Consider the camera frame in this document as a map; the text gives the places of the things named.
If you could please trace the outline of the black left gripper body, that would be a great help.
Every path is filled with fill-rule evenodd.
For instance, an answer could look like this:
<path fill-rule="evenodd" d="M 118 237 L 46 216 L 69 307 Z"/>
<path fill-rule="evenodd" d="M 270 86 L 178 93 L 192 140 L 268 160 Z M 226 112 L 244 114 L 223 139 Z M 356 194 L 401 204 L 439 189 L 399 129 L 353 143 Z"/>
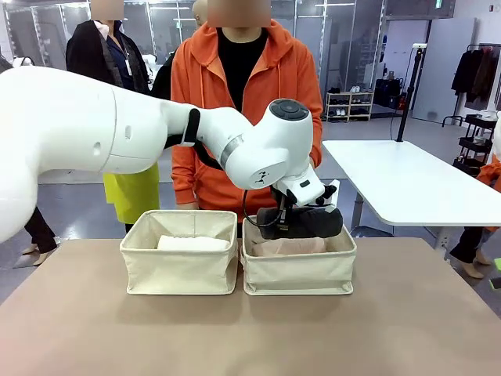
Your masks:
<path fill-rule="evenodd" d="M 271 192 L 277 203 L 279 218 L 272 225 L 272 235 L 293 235 L 297 231 L 293 216 L 294 202 L 274 187 Z"/>

